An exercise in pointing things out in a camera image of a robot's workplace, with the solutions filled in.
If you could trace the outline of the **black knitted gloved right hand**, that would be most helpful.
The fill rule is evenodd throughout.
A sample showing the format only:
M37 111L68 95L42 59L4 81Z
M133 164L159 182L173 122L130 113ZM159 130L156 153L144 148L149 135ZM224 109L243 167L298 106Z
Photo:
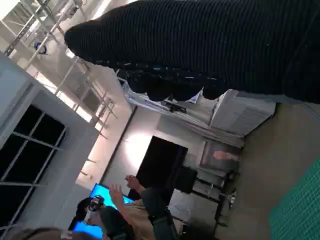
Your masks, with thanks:
M152 101L228 90L320 101L317 0L138 0L71 27L64 42Z

